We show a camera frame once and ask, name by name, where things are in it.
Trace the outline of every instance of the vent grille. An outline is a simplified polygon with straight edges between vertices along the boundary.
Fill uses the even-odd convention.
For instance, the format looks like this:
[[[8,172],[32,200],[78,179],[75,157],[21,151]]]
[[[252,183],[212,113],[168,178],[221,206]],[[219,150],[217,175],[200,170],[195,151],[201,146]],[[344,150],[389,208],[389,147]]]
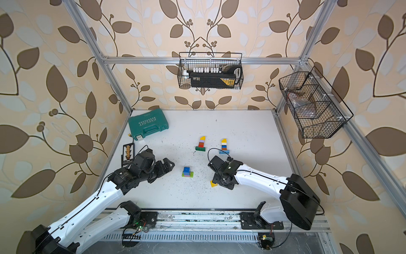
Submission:
[[[228,242],[228,243],[256,243],[258,233],[253,232],[140,232],[140,241],[145,242]],[[121,241],[121,232],[115,231],[105,236],[101,241]]]

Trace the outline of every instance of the green lego plate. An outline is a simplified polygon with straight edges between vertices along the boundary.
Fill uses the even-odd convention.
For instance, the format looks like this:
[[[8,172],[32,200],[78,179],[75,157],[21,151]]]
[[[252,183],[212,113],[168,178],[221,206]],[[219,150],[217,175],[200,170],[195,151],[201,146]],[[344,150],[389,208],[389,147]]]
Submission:
[[[193,171],[190,172],[190,176],[185,176],[185,175],[183,175],[183,172],[182,172],[182,177],[190,177],[190,178],[192,178],[193,177]]]

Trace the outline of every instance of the yellow lego block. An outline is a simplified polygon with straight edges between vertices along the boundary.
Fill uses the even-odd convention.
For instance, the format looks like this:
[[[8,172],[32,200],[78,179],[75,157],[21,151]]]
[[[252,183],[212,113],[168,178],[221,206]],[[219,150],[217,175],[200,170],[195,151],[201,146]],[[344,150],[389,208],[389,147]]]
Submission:
[[[210,184],[212,185],[212,188],[213,187],[216,187],[218,184],[216,184],[216,183],[213,183],[213,181],[210,181]]]

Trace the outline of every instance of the toolbox handle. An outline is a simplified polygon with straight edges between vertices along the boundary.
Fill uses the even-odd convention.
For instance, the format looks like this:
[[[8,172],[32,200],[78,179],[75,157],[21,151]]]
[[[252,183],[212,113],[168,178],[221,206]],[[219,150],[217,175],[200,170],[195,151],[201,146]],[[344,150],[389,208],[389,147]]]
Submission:
[[[150,133],[150,132],[155,132],[155,131],[157,131],[157,130],[158,130],[158,126],[154,125],[154,126],[145,128],[145,129],[144,129],[144,133],[147,134],[147,133]]]

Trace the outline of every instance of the green toolbox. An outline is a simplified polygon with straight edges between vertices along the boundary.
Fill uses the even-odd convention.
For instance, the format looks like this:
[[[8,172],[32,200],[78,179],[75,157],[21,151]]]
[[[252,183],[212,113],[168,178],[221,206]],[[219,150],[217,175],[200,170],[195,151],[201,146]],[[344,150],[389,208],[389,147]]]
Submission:
[[[131,135],[135,140],[140,140],[148,135],[169,128],[162,109],[154,109],[151,112],[130,117],[128,120]]]

